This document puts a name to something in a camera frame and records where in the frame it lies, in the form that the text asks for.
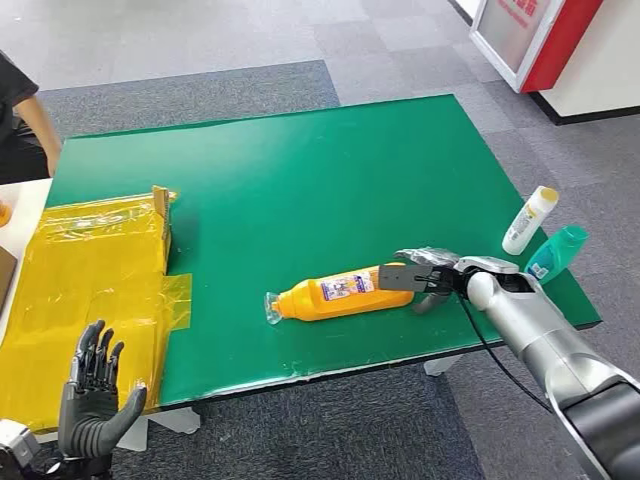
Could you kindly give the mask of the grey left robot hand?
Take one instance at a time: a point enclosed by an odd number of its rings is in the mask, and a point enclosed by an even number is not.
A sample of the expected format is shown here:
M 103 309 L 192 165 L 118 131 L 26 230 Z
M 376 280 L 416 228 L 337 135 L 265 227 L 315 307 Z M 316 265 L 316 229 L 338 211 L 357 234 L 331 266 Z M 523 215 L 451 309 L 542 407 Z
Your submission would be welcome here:
M 125 344 L 110 347 L 113 335 L 99 319 L 78 340 L 59 414 L 58 443 L 65 456 L 108 456 L 143 411 L 147 396 L 144 384 L 134 386 L 119 406 L 117 380 Z

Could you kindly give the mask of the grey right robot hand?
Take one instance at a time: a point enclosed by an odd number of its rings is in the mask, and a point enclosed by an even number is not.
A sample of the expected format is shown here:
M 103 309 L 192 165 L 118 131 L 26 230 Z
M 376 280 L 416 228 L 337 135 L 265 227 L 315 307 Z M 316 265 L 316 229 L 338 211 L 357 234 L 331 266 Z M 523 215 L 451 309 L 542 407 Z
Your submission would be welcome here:
M 395 252 L 394 256 L 409 260 L 411 264 L 380 265 L 379 288 L 423 293 L 423 298 L 413 306 L 416 314 L 434 310 L 447 302 L 452 294 L 463 302 L 467 299 L 463 291 L 463 275 L 455 269 L 460 258 L 458 254 L 427 246 L 402 249 Z

